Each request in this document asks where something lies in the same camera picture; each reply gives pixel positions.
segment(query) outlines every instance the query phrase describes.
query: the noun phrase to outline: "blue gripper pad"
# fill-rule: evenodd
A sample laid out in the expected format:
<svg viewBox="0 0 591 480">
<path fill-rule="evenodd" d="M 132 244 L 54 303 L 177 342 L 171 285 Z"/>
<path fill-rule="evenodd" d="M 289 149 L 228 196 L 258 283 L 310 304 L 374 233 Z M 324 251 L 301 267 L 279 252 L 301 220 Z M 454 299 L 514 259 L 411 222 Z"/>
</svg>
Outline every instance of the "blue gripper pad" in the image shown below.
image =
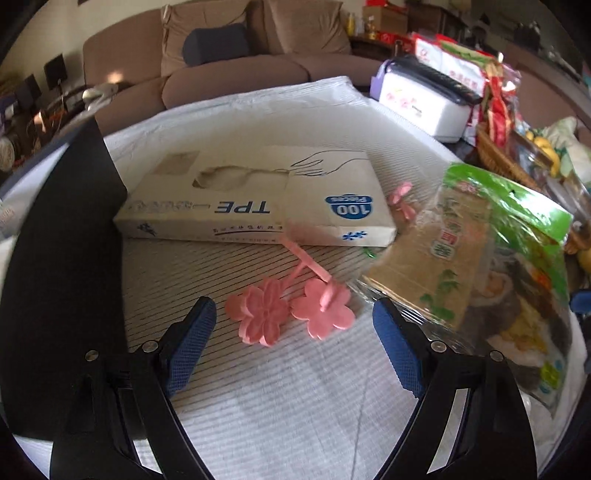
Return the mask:
<svg viewBox="0 0 591 480">
<path fill-rule="evenodd" d="M 379 300 L 374 304 L 374 329 L 402 387 L 419 398 L 424 392 L 421 362 L 383 302 L 384 300 Z"/>
<path fill-rule="evenodd" d="M 203 352 L 205 344 L 216 326 L 215 302 L 207 299 L 203 307 L 197 308 L 198 305 L 199 302 L 183 320 L 184 322 L 192 322 L 191 326 L 168 363 L 166 393 L 169 398 L 182 390 L 189 382 L 195 365 L 201 357 L 201 352 Z"/>
<path fill-rule="evenodd" d="M 570 309 L 582 315 L 589 314 L 591 312 L 591 290 L 584 289 L 573 293 L 570 297 Z"/>
</svg>

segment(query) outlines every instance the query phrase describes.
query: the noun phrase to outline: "white tablecloth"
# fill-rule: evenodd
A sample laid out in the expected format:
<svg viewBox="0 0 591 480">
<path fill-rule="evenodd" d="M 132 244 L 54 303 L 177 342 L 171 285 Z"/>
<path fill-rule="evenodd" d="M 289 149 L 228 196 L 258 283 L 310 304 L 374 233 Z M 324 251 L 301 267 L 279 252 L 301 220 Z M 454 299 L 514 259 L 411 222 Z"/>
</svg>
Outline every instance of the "white tablecloth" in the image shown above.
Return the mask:
<svg viewBox="0 0 591 480">
<path fill-rule="evenodd" d="M 437 141 L 363 97 L 344 77 L 186 105 L 105 140 L 127 187 L 171 151 L 244 145 L 305 145 L 368 153 L 384 192 L 402 181 L 426 200 L 457 158 Z M 306 250 L 339 281 L 369 259 L 359 248 Z M 217 303 L 217 326 L 184 391 L 173 398 L 187 434 L 218 480 L 372 479 L 415 406 L 403 390 L 365 308 L 355 325 L 312 340 L 292 320 L 273 348 L 248 346 L 225 300 L 263 277 L 283 277 L 297 259 L 276 245 L 126 240 L 124 302 L 130 350 L 158 339 L 202 295 Z M 301 291 L 310 274 L 290 289 Z M 364 305 L 356 306 L 361 312 Z M 585 349 L 573 317 L 573 348 L 555 418 L 532 402 L 540 469 L 564 433 L 584 382 Z M 433 468 L 446 463 L 462 413 L 459 393 Z M 20 439 L 46 458 L 48 446 Z M 145 465 L 157 469 L 146 442 Z"/>
</svg>

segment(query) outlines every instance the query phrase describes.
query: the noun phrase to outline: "white storage box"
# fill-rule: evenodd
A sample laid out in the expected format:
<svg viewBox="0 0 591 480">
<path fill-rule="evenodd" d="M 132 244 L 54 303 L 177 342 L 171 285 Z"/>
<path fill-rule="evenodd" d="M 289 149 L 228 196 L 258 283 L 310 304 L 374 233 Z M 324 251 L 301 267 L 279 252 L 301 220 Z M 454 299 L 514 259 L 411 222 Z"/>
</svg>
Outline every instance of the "white storage box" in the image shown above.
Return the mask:
<svg viewBox="0 0 591 480">
<path fill-rule="evenodd" d="M 115 218 L 126 236 L 385 247 L 396 227 L 363 152 L 310 147 L 170 154 Z"/>
<path fill-rule="evenodd" d="M 480 97 L 413 57 L 387 60 L 372 79 L 372 98 L 440 142 L 462 137 Z"/>
</svg>

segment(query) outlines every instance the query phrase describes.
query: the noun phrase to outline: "sushi mat package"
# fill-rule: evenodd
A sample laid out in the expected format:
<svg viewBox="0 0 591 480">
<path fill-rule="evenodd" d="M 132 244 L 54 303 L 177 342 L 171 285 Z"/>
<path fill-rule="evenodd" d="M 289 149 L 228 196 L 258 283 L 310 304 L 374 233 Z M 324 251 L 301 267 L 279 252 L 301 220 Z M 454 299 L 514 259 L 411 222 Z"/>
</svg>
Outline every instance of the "sushi mat package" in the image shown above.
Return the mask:
<svg viewBox="0 0 591 480">
<path fill-rule="evenodd" d="M 430 339 L 507 358 L 519 387 L 554 413 L 571 344 L 562 246 L 572 216 L 545 196 L 465 164 L 365 271 Z"/>
</svg>

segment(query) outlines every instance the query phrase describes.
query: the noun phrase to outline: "screw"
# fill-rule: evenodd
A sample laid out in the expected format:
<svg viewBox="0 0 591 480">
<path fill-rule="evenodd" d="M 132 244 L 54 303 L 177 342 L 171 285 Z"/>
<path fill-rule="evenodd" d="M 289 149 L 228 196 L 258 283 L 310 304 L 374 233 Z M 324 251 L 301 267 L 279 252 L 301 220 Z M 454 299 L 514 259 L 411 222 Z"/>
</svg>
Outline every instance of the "screw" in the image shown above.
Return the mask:
<svg viewBox="0 0 591 480">
<path fill-rule="evenodd" d="M 146 353 L 155 352 L 158 349 L 158 342 L 156 340 L 148 340 L 142 345 L 142 350 Z"/>
<path fill-rule="evenodd" d="M 94 362 L 99 357 L 99 352 L 96 350 L 88 350 L 84 358 L 87 362 Z"/>
<path fill-rule="evenodd" d="M 502 362 L 505 359 L 503 354 L 498 350 L 493 350 L 489 355 L 495 362 Z"/>
<path fill-rule="evenodd" d="M 445 350 L 447 350 L 447 345 L 443 342 L 440 342 L 439 340 L 435 340 L 431 343 L 431 350 L 437 353 L 443 353 Z"/>
</svg>

